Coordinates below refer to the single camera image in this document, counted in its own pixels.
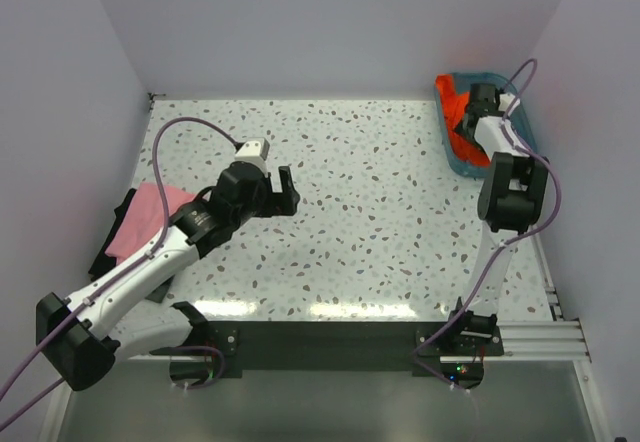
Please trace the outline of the orange t shirt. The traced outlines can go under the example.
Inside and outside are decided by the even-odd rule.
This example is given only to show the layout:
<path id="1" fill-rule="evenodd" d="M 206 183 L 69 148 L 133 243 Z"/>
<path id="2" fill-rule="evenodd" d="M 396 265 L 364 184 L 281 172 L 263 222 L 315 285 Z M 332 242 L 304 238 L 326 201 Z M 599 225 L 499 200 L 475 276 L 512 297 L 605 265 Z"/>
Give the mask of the orange t shirt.
<path id="1" fill-rule="evenodd" d="M 464 84 L 458 75 L 446 73 L 436 76 L 434 89 L 450 166 L 459 174 L 475 177 L 475 172 L 483 172 L 489 167 L 489 158 L 456 131 L 470 101 L 470 85 Z"/>

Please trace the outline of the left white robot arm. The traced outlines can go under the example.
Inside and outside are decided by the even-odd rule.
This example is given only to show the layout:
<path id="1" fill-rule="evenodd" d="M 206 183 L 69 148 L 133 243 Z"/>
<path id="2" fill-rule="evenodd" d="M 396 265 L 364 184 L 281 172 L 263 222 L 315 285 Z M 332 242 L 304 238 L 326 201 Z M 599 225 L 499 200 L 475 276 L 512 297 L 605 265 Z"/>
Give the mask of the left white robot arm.
<path id="1" fill-rule="evenodd" d="M 36 305 L 36 343 L 62 380 L 74 391 L 101 381 L 131 345 L 114 329 L 150 292 L 225 245 L 251 218 L 295 215 L 300 195 L 291 170 L 281 166 L 278 174 L 276 192 L 269 173 L 233 162 L 209 198 L 182 205 L 120 265 L 66 298 L 44 296 Z"/>

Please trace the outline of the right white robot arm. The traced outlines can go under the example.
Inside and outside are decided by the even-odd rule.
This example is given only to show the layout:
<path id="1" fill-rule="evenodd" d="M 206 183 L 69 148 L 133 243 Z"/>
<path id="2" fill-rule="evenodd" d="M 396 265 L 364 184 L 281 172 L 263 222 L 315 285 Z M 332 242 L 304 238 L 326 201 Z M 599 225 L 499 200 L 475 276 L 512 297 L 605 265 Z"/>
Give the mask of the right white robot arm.
<path id="1" fill-rule="evenodd" d="M 548 169 L 532 156 L 509 120 L 516 97 L 490 83 L 470 86 L 455 133 L 489 159 L 479 193 L 481 241 L 476 263 L 440 345 L 459 355 L 498 340 L 498 312 L 504 279 L 520 240 L 538 222 Z"/>

